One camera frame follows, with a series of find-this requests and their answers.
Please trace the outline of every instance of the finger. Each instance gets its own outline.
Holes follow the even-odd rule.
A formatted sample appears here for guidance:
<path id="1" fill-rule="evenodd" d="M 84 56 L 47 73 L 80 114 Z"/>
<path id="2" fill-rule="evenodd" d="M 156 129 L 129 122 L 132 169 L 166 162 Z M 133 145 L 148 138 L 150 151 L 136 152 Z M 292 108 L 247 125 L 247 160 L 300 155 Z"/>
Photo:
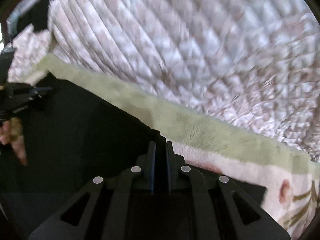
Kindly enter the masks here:
<path id="1" fill-rule="evenodd" d="M 18 136 L 18 138 L 11 142 L 12 149 L 20 160 L 21 164 L 24 166 L 28 165 L 26 149 L 24 145 L 24 138 L 23 136 Z"/>
<path id="2" fill-rule="evenodd" d="M 3 145 L 6 145 L 7 143 L 9 143 L 10 141 L 10 130 L 11 130 L 11 125 L 10 125 L 10 121 L 7 120 L 3 123 L 2 125 L 2 130 L 3 133 L 0 136 L 0 141 Z"/>
<path id="3" fill-rule="evenodd" d="M 12 139 L 12 137 L 22 135 L 22 122 L 19 118 L 17 118 L 17 117 L 11 118 L 10 125 L 11 125 L 11 129 L 10 129 L 10 138 L 11 139 Z"/>

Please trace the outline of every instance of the white quilted bedspread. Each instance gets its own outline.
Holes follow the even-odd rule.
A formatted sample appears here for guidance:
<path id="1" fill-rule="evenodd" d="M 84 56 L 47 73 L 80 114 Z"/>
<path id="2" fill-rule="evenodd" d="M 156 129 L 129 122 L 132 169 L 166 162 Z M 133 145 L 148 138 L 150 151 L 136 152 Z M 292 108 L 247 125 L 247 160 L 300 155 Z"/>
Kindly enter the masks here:
<path id="1" fill-rule="evenodd" d="M 53 0 L 62 60 L 319 162 L 319 24 L 304 0 Z"/>

